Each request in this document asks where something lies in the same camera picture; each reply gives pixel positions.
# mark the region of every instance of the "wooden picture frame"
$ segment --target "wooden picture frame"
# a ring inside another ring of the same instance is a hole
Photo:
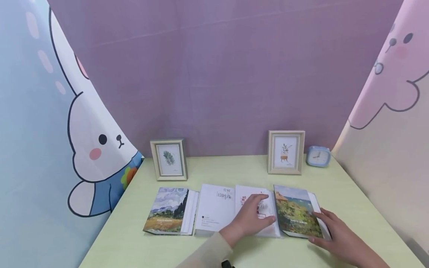
[[[304,130],[270,130],[268,173],[301,175],[304,141]]]
[[[157,181],[187,181],[184,139],[151,140]]]

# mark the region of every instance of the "table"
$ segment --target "table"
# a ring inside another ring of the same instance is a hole
[[[151,158],[143,161],[115,210],[107,220],[80,268],[173,268],[206,238],[155,236],[142,231],[159,187],[236,184],[272,189],[273,184],[307,189],[321,207],[335,212],[393,267],[423,267],[387,221],[331,160],[328,168],[303,164],[302,175],[267,174],[267,156],[189,157],[188,181],[156,181]],[[348,267],[301,238],[248,237],[230,258],[237,268]]]

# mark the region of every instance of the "hand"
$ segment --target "hand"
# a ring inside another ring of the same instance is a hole
[[[231,247],[234,247],[243,237],[254,235],[276,221],[274,216],[269,216],[264,219],[258,218],[258,204],[267,198],[268,195],[264,194],[250,195],[234,220],[219,231]]]
[[[348,226],[335,214],[323,208],[322,213],[313,214],[321,219],[329,228],[332,241],[322,238],[310,237],[308,240],[336,255],[348,264],[359,268],[388,268],[389,266],[359,238]]]

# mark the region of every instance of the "book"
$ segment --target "book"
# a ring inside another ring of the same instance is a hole
[[[268,198],[262,200],[257,208],[258,217],[275,215],[274,193],[265,188],[236,185],[234,188],[203,184],[201,186],[198,211],[195,223],[196,236],[210,236],[220,231],[235,218],[244,202],[251,194],[264,193]],[[277,224],[256,234],[263,237],[281,237]]]
[[[231,223],[235,215],[234,188],[203,184],[201,186],[195,235],[211,236]]]
[[[274,192],[277,222],[282,232],[293,237],[331,240],[326,224],[312,214],[320,213],[315,194],[280,185],[274,185]]]
[[[161,187],[143,231],[154,235],[192,235],[199,193]]]

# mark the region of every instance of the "purple backdrop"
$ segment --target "purple backdrop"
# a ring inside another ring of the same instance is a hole
[[[150,156],[332,149],[402,0],[49,0],[107,109]]]

